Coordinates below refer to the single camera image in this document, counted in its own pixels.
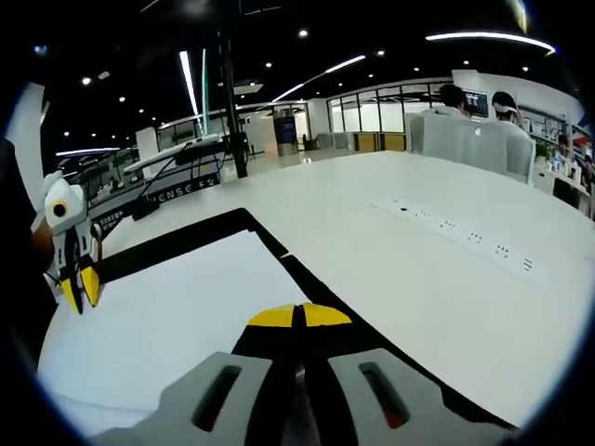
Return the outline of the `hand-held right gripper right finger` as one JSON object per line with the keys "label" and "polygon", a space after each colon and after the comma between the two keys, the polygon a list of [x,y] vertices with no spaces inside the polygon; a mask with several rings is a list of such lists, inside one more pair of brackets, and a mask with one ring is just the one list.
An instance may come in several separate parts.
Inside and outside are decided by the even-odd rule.
{"label": "hand-held right gripper right finger", "polygon": [[374,343],[344,313],[305,303],[305,385],[324,445],[505,445],[508,429],[470,421],[440,387]]}

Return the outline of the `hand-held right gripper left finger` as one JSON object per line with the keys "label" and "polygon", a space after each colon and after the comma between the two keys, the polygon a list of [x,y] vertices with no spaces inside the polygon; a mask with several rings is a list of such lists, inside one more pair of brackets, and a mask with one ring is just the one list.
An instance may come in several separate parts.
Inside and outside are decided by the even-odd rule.
{"label": "hand-held right gripper left finger", "polygon": [[160,395],[132,427],[95,437],[98,445],[280,445],[297,355],[295,304],[254,316],[232,352],[215,352]]}

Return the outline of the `person's left hand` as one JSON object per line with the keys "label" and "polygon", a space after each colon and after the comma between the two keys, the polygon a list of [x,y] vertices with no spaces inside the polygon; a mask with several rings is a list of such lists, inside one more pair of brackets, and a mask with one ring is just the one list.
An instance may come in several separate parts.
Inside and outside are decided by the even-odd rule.
{"label": "person's left hand", "polygon": [[32,249],[46,262],[50,262],[54,255],[53,232],[43,219],[30,237]]}

